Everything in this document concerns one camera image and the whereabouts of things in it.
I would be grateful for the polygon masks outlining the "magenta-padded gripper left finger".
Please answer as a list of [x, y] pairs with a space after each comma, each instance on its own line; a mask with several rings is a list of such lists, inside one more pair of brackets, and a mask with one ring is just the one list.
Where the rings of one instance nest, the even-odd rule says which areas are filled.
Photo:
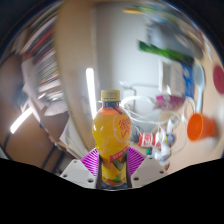
[[97, 150], [93, 149], [80, 160], [72, 160], [60, 177], [83, 188], [95, 189], [98, 165], [99, 155]]

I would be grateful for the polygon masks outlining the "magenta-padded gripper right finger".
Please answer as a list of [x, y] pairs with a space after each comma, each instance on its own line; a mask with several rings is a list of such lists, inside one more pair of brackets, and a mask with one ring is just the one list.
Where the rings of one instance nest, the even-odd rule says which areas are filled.
[[140, 188], [167, 175], [166, 170], [152, 156], [144, 156], [130, 147], [127, 154], [127, 186]]

